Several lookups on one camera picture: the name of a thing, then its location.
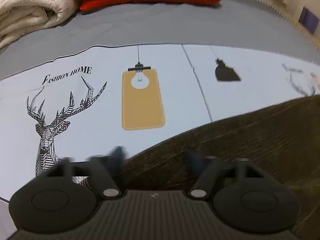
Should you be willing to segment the printed grey bed sheet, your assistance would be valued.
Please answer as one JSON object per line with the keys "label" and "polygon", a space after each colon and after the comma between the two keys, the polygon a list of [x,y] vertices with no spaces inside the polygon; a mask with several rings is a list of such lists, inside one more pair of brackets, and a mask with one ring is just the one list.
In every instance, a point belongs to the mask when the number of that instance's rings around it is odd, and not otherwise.
{"label": "printed grey bed sheet", "polygon": [[191,129],[311,96],[319,43],[259,0],[119,5],[28,35],[1,51],[1,232],[76,239],[105,200],[91,157],[121,146],[123,166]]}

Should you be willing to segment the cream folded blanket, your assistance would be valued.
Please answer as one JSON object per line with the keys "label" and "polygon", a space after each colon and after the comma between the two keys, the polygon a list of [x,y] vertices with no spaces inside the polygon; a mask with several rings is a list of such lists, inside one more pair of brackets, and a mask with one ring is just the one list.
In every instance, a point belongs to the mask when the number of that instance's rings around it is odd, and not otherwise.
{"label": "cream folded blanket", "polygon": [[77,0],[1,0],[1,48],[24,35],[68,20]]}

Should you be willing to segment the brown corduroy pants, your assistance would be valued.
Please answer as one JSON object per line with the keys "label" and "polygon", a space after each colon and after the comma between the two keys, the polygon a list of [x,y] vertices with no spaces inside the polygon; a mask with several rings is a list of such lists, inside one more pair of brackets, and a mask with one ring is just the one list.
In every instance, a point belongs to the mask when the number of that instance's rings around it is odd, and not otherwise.
{"label": "brown corduroy pants", "polygon": [[[234,164],[209,199],[184,151]],[[319,239],[319,96],[191,129],[125,161],[122,194],[99,204],[76,239]]]}

